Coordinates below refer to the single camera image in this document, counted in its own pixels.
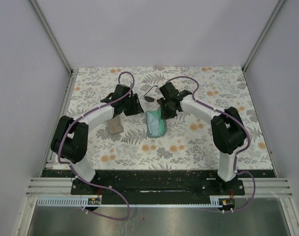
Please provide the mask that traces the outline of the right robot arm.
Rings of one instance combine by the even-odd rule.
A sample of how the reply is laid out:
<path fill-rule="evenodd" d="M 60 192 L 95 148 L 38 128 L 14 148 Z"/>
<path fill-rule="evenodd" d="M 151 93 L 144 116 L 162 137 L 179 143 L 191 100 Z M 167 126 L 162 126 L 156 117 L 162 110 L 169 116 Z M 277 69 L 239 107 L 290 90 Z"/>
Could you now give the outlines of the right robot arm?
<path fill-rule="evenodd" d="M 178 113 L 186 112 L 211 126 L 213 143 L 219 150 L 217 174 L 221 179 L 216 182 L 216 189 L 223 195 L 228 194 L 234 188 L 232 179 L 237 175 L 235 156 L 247 138 L 238 111 L 233 107 L 214 108 L 197 100 L 187 90 L 179 91 L 171 82 L 159 90 L 163 96 L 158 100 L 163 118 L 174 118 Z"/>

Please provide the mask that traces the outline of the right aluminium frame post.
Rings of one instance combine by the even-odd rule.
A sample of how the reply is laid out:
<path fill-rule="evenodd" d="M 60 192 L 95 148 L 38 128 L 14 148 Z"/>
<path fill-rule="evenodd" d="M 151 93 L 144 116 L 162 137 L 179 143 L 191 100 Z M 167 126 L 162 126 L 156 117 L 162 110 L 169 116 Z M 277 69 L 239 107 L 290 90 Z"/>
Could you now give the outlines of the right aluminium frame post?
<path fill-rule="evenodd" d="M 250 51 L 250 54 L 248 55 L 245 63 L 243 64 L 242 71 L 245 73 L 249 66 L 251 65 L 252 61 L 254 60 L 257 52 L 259 51 L 261 45 L 263 44 L 265 38 L 267 37 L 269 31 L 271 30 L 275 20 L 277 19 L 279 13 L 283 9 L 284 5 L 286 4 L 286 0 L 278 0 L 272 13 L 270 14 L 267 22 L 265 23 L 262 31 L 259 34 L 259 37 L 257 38 L 253 48 Z"/>

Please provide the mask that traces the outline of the grey-blue glasses case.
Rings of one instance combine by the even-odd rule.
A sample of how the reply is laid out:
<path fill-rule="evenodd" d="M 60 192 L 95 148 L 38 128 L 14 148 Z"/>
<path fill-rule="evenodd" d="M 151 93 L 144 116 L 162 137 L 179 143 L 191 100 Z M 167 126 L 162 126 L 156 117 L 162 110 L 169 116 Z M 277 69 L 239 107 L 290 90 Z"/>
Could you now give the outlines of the grey-blue glasses case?
<path fill-rule="evenodd" d="M 149 138 L 159 138 L 167 132 L 167 122 L 161 116 L 162 109 L 159 107 L 156 111 L 146 111 L 147 135 Z"/>

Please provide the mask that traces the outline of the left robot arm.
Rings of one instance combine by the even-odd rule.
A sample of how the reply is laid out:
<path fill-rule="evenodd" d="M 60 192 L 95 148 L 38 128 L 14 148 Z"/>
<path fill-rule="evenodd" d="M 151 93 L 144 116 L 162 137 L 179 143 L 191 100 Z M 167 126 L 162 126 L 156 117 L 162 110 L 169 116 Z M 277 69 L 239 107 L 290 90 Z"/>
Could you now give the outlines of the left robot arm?
<path fill-rule="evenodd" d="M 86 153 L 89 133 L 98 125 L 124 113 L 133 116 L 143 113 L 138 94 L 126 85 L 118 84 L 115 91 L 86 113 L 72 118 L 62 116 L 51 141 L 51 151 L 57 154 L 58 161 L 65 159 L 82 182 L 82 189 L 88 194 L 98 191 L 99 183 L 93 179 L 95 170 L 89 163 Z"/>

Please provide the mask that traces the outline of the aluminium front rail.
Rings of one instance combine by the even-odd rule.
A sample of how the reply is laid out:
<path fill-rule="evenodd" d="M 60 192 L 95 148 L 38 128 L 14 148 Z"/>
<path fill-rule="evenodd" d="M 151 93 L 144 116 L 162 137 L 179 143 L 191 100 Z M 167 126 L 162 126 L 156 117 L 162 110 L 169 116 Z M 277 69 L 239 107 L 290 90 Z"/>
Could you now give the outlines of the aluminium front rail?
<path fill-rule="evenodd" d="M 36 177 L 30 180 L 27 196 L 69 196 L 72 190 L 78 190 L 79 184 L 73 183 L 73 178 Z M 285 178 L 255 178 L 253 183 L 250 178 L 242 178 L 243 189 L 246 196 L 251 195 L 256 187 L 255 197 L 291 198 L 292 191 Z"/>

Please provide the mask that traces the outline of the aluminium frame post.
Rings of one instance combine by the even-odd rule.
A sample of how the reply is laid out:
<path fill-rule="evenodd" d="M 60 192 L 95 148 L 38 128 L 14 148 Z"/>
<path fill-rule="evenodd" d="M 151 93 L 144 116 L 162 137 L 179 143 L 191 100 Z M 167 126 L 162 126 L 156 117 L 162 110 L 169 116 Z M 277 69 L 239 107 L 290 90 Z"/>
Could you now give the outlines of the aluminium frame post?
<path fill-rule="evenodd" d="M 251 65 L 252 61 L 254 60 L 257 52 L 259 51 L 261 45 L 263 44 L 265 38 L 267 37 L 269 31 L 271 30 L 275 20 L 277 19 L 279 13 L 283 9 L 284 5 L 286 4 L 286 0 L 278 0 L 272 13 L 270 14 L 267 22 L 265 23 L 262 31 L 259 34 L 259 37 L 257 38 L 253 48 L 250 51 L 250 54 L 248 55 L 245 63 L 243 64 L 242 71 L 245 73 L 249 66 Z"/>
<path fill-rule="evenodd" d="M 52 44 L 54 50 L 56 51 L 60 61 L 62 62 L 65 70 L 67 71 L 68 75 L 71 75 L 73 73 L 73 68 L 70 65 L 68 59 L 66 58 L 60 44 L 58 43 L 54 32 L 52 31 L 46 16 L 44 14 L 44 12 L 42 11 L 38 1 L 36 0 L 28 0 L 28 3 L 30 4 L 30 6 L 32 7 L 33 11 L 35 12 L 43 30 L 45 31 L 50 43 Z"/>

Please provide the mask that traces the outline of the left aluminium frame post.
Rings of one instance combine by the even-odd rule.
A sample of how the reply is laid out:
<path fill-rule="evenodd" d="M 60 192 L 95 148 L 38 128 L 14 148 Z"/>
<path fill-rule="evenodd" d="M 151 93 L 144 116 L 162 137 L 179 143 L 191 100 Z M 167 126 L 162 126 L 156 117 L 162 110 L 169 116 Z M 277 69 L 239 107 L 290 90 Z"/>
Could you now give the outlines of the left aluminium frame post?
<path fill-rule="evenodd" d="M 42 11 L 38 1 L 36 0 L 28 0 L 28 3 L 30 4 L 30 6 L 32 7 L 33 11 L 35 12 L 43 30 L 45 31 L 50 43 L 52 44 L 54 50 L 56 51 L 60 61 L 62 62 L 65 70 L 67 71 L 68 75 L 71 75 L 73 73 L 73 68 L 70 65 L 68 59 L 66 58 L 60 44 L 58 43 L 54 32 L 52 31 L 46 16 L 44 14 L 44 12 Z"/>

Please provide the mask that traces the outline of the black aviator sunglasses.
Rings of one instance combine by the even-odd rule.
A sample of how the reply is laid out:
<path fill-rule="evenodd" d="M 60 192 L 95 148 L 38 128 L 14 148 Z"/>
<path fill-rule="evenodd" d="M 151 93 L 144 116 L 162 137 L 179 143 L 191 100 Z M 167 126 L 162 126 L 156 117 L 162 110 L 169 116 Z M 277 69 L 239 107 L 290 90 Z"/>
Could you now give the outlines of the black aviator sunglasses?
<path fill-rule="evenodd" d="M 153 96 L 149 96 L 148 94 L 155 88 L 157 88 L 158 85 L 153 85 L 144 95 L 143 98 L 146 102 L 152 103 L 155 102 L 157 99 L 154 98 Z"/>

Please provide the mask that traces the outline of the brown glasses case green lining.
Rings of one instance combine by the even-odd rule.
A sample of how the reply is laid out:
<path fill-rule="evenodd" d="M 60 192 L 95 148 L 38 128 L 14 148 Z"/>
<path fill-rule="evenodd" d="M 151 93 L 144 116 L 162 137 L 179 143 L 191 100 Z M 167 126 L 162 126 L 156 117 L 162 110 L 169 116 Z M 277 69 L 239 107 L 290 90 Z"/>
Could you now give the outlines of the brown glasses case green lining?
<path fill-rule="evenodd" d="M 108 120 L 107 126 L 110 135 L 117 135 L 123 132 L 123 126 L 119 116 Z"/>

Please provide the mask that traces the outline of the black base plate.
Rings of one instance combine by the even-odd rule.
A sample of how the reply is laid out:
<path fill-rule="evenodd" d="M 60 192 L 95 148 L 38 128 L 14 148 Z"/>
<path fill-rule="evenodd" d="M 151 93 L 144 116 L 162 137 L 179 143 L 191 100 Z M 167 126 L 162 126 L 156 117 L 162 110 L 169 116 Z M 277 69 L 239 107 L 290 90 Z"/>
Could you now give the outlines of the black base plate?
<path fill-rule="evenodd" d="M 235 177 L 224 182 L 217 171 L 204 170 L 100 170 L 92 184 L 127 192 L 182 192 L 203 196 L 243 196 L 243 182 Z"/>

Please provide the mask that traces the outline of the floral table mat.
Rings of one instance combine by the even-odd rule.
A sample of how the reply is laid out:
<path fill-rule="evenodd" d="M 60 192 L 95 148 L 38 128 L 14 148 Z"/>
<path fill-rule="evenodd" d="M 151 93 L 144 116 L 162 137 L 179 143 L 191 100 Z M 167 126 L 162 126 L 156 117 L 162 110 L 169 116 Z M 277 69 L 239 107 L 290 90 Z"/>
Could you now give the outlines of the floral table mat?
<path fill-rule="evenodd" d="M 138 94 L 144 111 L 158 109 L 156 102 L 146 102 L 143 95 L 161 97 L 159 87 L 172 80 L 178 90 L 194 91 L 196 98 L 213 107 L 235 107 L 251 142 L 238 155 L 238 169 L 272 169 L 272 162 L 262 134 L 250 93 L 239 66 L 170 67 L 81 67 L 74 73 L 72 95 L 65 114 L 76 117 L 92 109 L 115 90 L 118 83 L 130 85 Z M 167 120 L 167 132 L 159 138 L 147 135 L 144 114 L 120 115 L 123 132 L 110 135 L 107 123 L 89 134 L 87 159 L 95 169 L 217 169 L 219 151 L 211 127 L 202 119 L 180 113 Z"/>

